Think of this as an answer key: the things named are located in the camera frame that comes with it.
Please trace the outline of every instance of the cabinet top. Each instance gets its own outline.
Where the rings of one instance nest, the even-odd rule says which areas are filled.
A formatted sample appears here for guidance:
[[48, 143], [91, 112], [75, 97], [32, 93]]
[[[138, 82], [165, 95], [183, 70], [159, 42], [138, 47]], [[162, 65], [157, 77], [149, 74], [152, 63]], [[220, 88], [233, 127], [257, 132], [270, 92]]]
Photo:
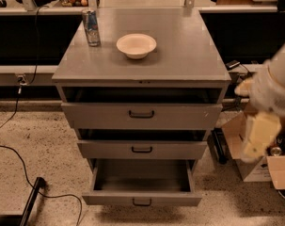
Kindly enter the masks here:
[[[54, 82], [230, 80], [195, 8], [99, 8], [97, 17], [101, 46], [87, 45], [80, 24], [53, 76]], [[116, 43], [131, 33], [152, 36], [156, 49], [143, 59], [129, 59]]]

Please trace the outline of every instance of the electrical outlet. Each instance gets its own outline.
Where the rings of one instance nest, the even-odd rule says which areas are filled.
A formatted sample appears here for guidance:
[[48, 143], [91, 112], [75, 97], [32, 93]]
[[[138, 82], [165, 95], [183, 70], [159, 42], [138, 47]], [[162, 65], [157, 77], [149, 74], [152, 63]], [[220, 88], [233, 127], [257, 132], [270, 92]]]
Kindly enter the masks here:
[[27, 80], [27, 77], [24, 73], [16, 73], [16, 76], [17, 76], [17, 79], [18, 79], [18, 83], [21, 85], [21, 86], [26, 86], [28, 85], [28, 80]]

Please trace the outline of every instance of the drawer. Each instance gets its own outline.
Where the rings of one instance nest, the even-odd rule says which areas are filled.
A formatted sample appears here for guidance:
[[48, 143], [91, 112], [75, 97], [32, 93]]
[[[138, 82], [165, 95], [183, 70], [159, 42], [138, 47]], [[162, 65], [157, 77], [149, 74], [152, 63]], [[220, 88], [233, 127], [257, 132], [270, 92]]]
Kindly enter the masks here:
[[97, 160], [87, 205], [198, 206], [193, 161]]
[[205, 131], [80, 130], [84, 158], [200, 159]]
[[213, 129], [222, 105], [70, 104], [62, 108], [71, 128]]

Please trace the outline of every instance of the black metal stand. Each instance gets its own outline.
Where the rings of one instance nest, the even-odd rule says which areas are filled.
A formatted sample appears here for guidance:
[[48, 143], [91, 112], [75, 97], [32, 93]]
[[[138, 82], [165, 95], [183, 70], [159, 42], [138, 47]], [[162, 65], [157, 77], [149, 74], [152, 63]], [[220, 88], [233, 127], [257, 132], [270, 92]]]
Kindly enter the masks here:
[[224, 154], [223, 148], [220, 144], [218, 135], [223, 135], [223, 132], [221, 131], [220, 128], [214, 128], [213, 131], [211, 131], [212, 137], [214, 139], [214, 145], [217, 151], [217, 155], [218, 155], [218, 161], [220, 164], [226, 164], [227, 163], [227, 157]]
[[46, 182], [42, 177], [37, 177], [31, 190], [26, 207], [22, 215], [0, 215], [0, 226], [25, 226], [35, 204], [40, 188], [44, 188]]

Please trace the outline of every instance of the cardboard box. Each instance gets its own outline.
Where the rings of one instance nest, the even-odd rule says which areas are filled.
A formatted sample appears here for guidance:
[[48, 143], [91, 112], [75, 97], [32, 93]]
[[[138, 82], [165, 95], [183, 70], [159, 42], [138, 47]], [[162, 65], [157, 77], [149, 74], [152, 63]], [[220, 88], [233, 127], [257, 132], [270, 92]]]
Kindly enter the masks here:
[[[222, 126], [232, 159], [237, 163], [244, 182], [273, 181], [275, 189], [285, 189], [285, 155], [263, 156], [255, 163], [245, 163], [241, 160], [241, 146], [245, 136], [247, 115], [254, 116], [257, 110], [248, 104], [244, 112]], [[281, 119], [281, 135], [285, 136], [285, 118]]]

